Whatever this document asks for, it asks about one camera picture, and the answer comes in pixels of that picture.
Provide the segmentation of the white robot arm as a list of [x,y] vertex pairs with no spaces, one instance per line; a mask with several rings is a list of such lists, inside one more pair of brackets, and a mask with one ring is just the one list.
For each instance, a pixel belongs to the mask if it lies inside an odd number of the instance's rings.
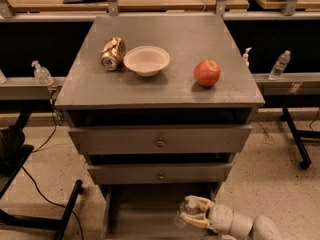
[[236,240],[284,240],[270,217],[259,215],[252,219],[204,197],[186,196],[178,214],[184,223]]

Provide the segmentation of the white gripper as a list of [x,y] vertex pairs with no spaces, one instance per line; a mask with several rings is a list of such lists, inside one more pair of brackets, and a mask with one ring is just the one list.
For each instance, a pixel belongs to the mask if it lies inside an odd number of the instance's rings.
[[204,213],[190,215],[182,213],[184,222],[198,228],[211,229],[219,235],[229,235],[237,240],[245,240],[253,227],[253,220],[245,215],[235,212],[230,207],[214,204],[210,199],[188,195],[185,197],[191,209],[209,209],[208,218]]

